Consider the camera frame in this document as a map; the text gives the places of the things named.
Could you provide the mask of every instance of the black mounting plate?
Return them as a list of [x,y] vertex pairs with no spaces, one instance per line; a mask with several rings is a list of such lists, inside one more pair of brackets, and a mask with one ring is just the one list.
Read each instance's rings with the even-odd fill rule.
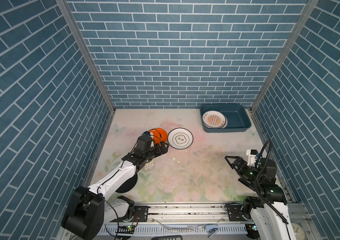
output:
[[134,206],[134,212],[138,213],[138,222],[147,222],[148,206]]
[[243,221],[244,217],[242,216],[242,205],[228,205],[226,209],[228,210],[227,215],[229,216],[229,221],[237,222]]

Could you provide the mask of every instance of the orange bowl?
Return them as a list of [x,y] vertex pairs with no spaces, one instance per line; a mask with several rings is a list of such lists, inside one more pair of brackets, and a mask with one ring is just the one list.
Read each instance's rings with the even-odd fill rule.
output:
[[150,134],[153,136],[154,142],[160,143],[161,141],[167,141],[167,132],[162,128],[153,128],[149,130]]

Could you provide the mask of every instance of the floral tabletop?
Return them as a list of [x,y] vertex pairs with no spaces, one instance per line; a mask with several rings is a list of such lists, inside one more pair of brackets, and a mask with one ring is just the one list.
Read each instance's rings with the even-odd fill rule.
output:
[[155,127],[166,132],[182,127],[193,135],[184,150],[169,147],[138,173],[138,182],[124,194],[136,202],[242,201],[256,195],[238,181],[225,156],[246,157],[247,149],[262,148],[252,126],[246,132],[207,133],[202,128],[199,109],[117,109],[103,146],[92,183],[113,170],[131,151],[137,138]]

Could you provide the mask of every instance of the stacked plates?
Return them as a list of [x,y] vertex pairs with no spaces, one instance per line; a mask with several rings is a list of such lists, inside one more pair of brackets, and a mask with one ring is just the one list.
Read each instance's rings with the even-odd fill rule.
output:
[[218,111],[207,111],[202,116],[203,124],[208,128],[227,127],[227,118]]

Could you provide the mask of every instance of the brick pattern wall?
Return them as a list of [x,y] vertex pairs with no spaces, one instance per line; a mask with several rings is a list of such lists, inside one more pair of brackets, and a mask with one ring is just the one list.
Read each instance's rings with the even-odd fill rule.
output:
[[340,1],[320,0],[256,116],[323,239],[340,239]]
[[0,240],[57,236],[110,111],[54,0],[0,0]]
[[117,108],[249,107],[307,0],[69,4]]

